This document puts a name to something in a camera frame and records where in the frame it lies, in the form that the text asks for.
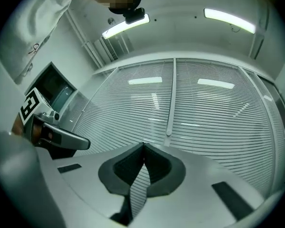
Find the person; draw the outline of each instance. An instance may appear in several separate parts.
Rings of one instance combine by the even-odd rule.
[[[23,0],[11,14],[0,33],[0,63],[9,76],[19,85],[32,69],[32,60],[48,41],[59,19],[72,0]],[[141,0],[95,0],[111,11],[135,9]],[[18,114],[12,132],[23,134],[23,124]],[[41,134],[41,127],[34,126],[34,139]]]

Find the vent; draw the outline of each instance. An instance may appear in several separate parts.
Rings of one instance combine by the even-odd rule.
[[[113,58],[113,60],[117,60],[118,56],[115,53],[114,48],[112,47],[111,43],[109,40],[104,39],[103,37],[101,37],[100,39],[101,44],[104,46],[105,49],[108,50],[108,52],[110,53],[111,57]]]

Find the window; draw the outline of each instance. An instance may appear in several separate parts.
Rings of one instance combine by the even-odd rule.
[[[259,78],[263,81],[264,85],[266,86],[266,88],[270,92],[271,96],[273,97],[273,100],[275,101],[275,104],[279,110],[279,113],[281,115],[283,125],[285,128],[285,106],[282,102],[280,94],[278,93],[276,87],[272,83],[270,83],[269,81],[267,81],[266,79],[264,79],[262,77],[259,77]]]
[[[50,106],[57,112],[61,110],[67,99],[74,92],[74,88],[50,64],[38,77],[29,91],[34,87],[44,96]]]

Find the ceiling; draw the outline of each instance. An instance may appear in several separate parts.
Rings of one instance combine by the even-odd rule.
[[[261,20],[258,0],[142,0],[140,7],[145,8],[151,21],[124,32],[134,51],[154,45],[201,43],[248,56],[254,35],[235,26],[232,30],[228,23],[207,19],[203,10],[224,11],[255,25]],[[73,0],[70,9],[91,42],[111,27],[109,18],[116,23],[124,21],[122,15],[111,13],[93,0]]]

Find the ar tag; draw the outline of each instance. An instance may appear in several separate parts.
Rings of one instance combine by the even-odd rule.
[[[25,125],[33,114],[51,114],[52,111],[52,107],[48,104],[43,95],[36,88],[33,88],[27,94],[27,98],[20,109],[19,115],[23,125]]]

